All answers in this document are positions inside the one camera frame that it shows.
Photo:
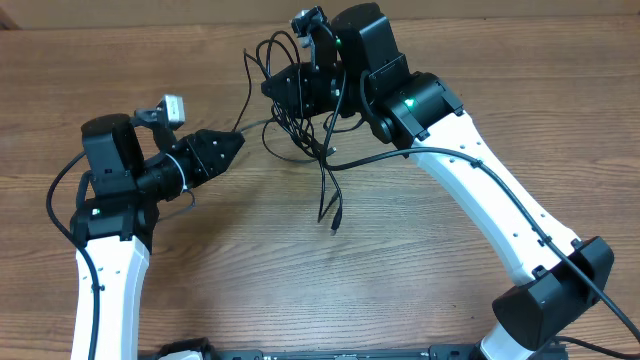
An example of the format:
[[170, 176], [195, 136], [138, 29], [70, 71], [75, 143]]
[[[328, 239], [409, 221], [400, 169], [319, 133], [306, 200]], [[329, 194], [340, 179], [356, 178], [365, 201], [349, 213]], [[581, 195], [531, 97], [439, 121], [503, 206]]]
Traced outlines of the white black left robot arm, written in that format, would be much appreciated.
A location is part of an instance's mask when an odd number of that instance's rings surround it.
[[141, 292], [150, 263], [158, 204], [224, 173], [245, 139], [239, 132], [199, 130], [176, 139], [153, 126], [159, 152], [144, 157], [126, 114], [92, 119], [82, 144], [94, 195], [79, 196], [71, 219], [79, 278], [74, 359], [138, 356]]

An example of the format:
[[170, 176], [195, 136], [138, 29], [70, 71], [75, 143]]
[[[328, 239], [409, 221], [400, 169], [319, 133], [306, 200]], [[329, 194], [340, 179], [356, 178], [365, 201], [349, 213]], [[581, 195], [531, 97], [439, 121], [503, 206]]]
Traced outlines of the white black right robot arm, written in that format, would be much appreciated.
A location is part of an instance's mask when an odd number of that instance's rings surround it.
[[432, 359], [563, 359], [561, 332], [598, 302], [614, 254], [582, 240], [524, 189], [482, 139], [456, 93], [436, 75], [411, 71], [375, 3], [333, 19], [320, 7], [291, 27], [309, 61], [268, 73], [262, 93], [281, 120], [359, 115], [452, 196], [488, 239], [512, 287], [494, 300], [497, 322], [474, 345], [434, 345]]

